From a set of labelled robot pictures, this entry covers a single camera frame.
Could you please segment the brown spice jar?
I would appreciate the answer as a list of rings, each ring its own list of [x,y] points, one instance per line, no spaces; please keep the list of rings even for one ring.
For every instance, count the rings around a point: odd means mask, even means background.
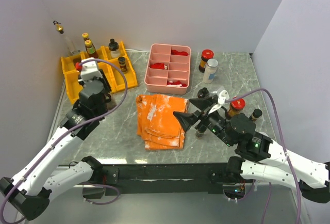
[[[209,90],[206,87],[200,89],[197,93],[197,97],[199,99],[209,97]]]

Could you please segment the sauce bottle green label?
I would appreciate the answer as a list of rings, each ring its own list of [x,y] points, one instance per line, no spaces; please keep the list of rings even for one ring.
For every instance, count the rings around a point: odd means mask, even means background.
[[[86,48],[86,52],[88,53],[89,57],[98,58],[97,50],[91,40],[85,41],[85,48]]]

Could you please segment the dark spice shaker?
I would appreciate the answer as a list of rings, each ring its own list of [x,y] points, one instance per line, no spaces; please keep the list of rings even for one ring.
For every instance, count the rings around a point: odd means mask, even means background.
[[[127,69],[127,65],[126,65],[126,58],[123,57],[123,56],[119,57],[118,58],[118,63],[119,63],[121,72],[127,73],[128,69]]]

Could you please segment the white bottle black cap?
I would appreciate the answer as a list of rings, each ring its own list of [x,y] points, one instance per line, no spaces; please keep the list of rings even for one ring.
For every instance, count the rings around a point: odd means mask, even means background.
[[[113,38],[110,39],[110,42],[108,44],[108,48],[109,48],[109,51],[110,51],[110,55],[113,59],[118,58],[118,57],[121,56],[120,46]]]

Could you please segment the sauce bottle yellow cap back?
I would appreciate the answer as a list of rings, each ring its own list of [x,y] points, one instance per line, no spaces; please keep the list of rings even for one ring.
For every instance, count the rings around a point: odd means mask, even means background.
[[[83,34],[82,34],[82,38],[83,38],[84,41],[87,41],[87,40],[90,39],[88,33],[83,33]]]

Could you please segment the dark spice jar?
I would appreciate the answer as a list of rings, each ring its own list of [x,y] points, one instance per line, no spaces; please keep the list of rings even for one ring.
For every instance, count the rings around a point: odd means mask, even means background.
[[[201,127],[199,129],[196,130],[195,132],[195,136],[197,139],[202,139],[204,134],[206,132],[206,128],[205,127]]]

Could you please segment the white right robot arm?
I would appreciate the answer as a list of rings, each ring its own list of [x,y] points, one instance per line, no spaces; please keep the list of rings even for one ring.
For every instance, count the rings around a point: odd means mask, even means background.
[[[268,135],[256,131],[256,124],[245,114],[223,118],[222,106],[214,97],[190,99],[197,107],[193,113],[174,111],[186,132],[192,126],[200,133],[210,130],[236,156],[229,158],[226,177],[232,181],[260,180],[299,189],[302,196],[316,203],[329,202],[329,163],[319,163],[285,151]]]

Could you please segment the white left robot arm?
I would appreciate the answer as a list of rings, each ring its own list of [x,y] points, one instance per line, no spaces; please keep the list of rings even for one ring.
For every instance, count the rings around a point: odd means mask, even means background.
[[[27,220],[39,217],[50,202],[73,186],[102,180],[103,165],[94,157],[84,157],[78,164],[52,175],[61,159],[82,143],[108,113],[110,85],[102,71],[80,76],[83,85],[79,99],[66,114],[53,137],[19,173],[1,178],[1,193]]]

